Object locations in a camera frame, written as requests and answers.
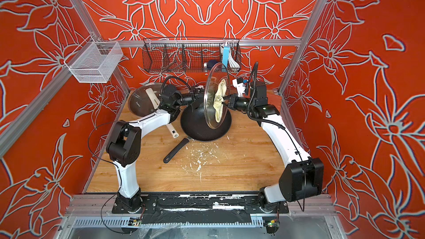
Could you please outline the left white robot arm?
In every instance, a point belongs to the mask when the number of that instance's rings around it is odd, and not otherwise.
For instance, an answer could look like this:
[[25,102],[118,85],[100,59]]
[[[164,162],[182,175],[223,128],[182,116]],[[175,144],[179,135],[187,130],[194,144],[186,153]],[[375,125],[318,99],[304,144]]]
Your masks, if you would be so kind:
[[150,114],[135,121],[118,121],[106,146],[116,167],[118,192],[114,210],[135,213],[143,208],[141,190],[136,177],[136,160],[141,152],[141,139],[159,127],[171,124],[180,114],[181,106],[188,106],[204,95],[203,86],[191,87],[182,93],[174,85],[166,85],[158,95],[148,88],[143,101],[153,107]]

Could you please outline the yellow cleaning cloth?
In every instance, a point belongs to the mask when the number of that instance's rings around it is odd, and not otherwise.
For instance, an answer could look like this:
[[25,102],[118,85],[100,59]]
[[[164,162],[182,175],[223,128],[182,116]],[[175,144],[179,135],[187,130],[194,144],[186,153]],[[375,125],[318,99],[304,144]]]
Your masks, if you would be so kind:
[[227,82],[225,79],[222,79],[218,85],[217,92],[214,96],[213,108],[215,110],[215,120],[217,123],[221,122],[222,112],[224,105],[222,104],[224,101],[224,97],[226,96],[227,91]]

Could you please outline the glass pot lid black knob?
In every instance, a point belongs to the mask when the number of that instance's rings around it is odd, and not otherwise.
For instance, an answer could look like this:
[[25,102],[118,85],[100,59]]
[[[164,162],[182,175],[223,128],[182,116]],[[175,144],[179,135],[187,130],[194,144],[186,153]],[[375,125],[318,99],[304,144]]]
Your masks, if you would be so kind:
[[210,70],[204,92],[204,115],[211,129],[217,129],[223,123],[228,111],[224,105],[225,98],[229,95],[230,80],[227,67],[217,63]]

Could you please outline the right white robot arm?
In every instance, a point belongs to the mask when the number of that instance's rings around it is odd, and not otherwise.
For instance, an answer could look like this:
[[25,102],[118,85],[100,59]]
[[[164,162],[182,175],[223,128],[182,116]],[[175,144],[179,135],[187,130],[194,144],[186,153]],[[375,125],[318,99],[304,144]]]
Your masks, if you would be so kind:
[[244,112],[267,133],[284,163],[278,183],[260,189],[259,205],[271,210],[280,202],[298,202],[304,210],[304,200],[322,193],[324,164],[312,158],[296,141],[285,125],[277,108],[268,103],[267,92],[259,87],[247,93],[245,84],[235,87],[228,96],[229,109]]

